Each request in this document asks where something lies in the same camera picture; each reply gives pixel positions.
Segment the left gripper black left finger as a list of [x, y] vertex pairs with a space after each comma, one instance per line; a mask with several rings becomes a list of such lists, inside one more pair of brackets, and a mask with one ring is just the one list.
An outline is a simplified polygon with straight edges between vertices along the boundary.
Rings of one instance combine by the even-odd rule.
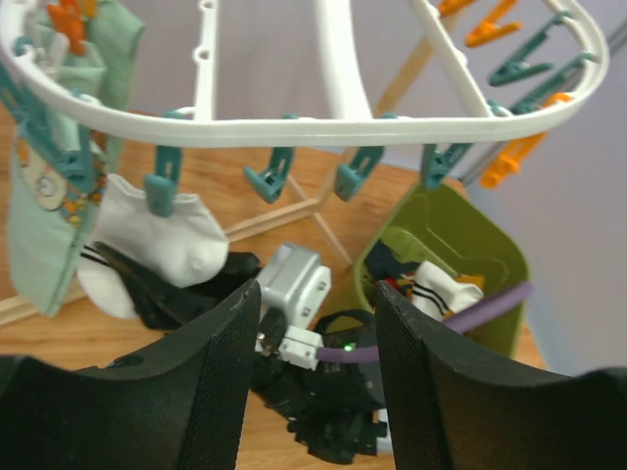
[[1, 359], [5, 469], [232, 469], [255, 361], [261, 289], [107, 367]]

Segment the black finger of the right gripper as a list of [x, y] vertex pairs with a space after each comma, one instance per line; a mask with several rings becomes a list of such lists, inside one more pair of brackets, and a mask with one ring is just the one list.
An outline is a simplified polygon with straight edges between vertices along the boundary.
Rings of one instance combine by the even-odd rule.
[[179, 288], [104, 242], [95, 251], [120, 278], [149, 329], [177, 329], [217, 306], [218, 300]]

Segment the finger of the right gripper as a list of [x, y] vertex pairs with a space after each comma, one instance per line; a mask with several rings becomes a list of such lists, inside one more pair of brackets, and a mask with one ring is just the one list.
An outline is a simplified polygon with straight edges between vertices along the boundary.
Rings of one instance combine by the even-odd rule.
[[195, 293], [225, 299], [262, 270], [259, 258], [251, 252], [229, 252], [222, 269], [212, 279], [195, 285]]

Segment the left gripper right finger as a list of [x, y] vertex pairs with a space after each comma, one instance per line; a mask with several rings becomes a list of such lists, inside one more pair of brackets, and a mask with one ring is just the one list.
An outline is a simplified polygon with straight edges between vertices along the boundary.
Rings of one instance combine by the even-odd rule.
[[577, 376], [493, 352], [386, 283], [376, 335], [399, 469], [622, 469], [626, 371]]

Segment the white sock black stripes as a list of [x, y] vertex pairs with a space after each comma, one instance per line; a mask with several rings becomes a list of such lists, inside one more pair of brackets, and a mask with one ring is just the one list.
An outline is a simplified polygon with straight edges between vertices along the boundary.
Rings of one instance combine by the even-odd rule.
[[422, 262], [414, 273], [410, 301], [435, 320], [442, 321], [483, 298], [480, 287], [457, 281], [430, 261]]

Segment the white round clip hanger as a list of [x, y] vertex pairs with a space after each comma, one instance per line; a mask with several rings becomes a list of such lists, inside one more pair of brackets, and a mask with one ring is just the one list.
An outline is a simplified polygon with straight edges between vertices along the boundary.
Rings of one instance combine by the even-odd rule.
[[488, 105], [467, 61], [454, 45], [436, 7], [415, 1], [412, 7], [420, 26], [442, 61], [466, 111], [464, 117], [374, 118], [362, 87], [347, 1], [317, 1], [320, 56], [332, 116], [328, 119], [230, 119], [213, 120], [209, 109], [214, 93], [208, 89], [215, 65], [199, 56], [193, 59], [199, 73], [200, 96], [192, 112], [196, 119], [141, 116], [101, 105], [93, 98], [74, 97], [36, 63], [36, 51], [26, 48], [15, 55], [12, 47], [24, 34], [33, 1], [1, 4], [1, 49], [7, 61], [32, 92], [49, 107], [107, 134], [156, 145], [184, 148], [237, 147], [356, 147], [448, 142], [496, 142], [548, 131], [570, 119], [597, 91], [609, 66], [604, 34], [576, 1], [550, 1], [555, 12], [568, 12], [565, 25], [592, 60], [583, 67], [580, 82], [570, 91], [570, 101], [520, 116], [498, 117]]

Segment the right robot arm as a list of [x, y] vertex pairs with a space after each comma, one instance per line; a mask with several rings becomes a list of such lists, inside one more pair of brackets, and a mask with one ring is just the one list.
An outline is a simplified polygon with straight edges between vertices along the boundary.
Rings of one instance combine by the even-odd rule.
[[390, 443], [388, 422], [376, 415], [385, 399], [373, 316], [345, 309], [314, 319], [331, 287], [319, 253], [285, 243], [261, 264], [250, 252], [231, 252], [213, 278], [178, 288], [104, 242], [89, 249], [150, 329], [182, 327], [257, 281], [262, 305], [251, 391], [323, 461], [348, 465]]

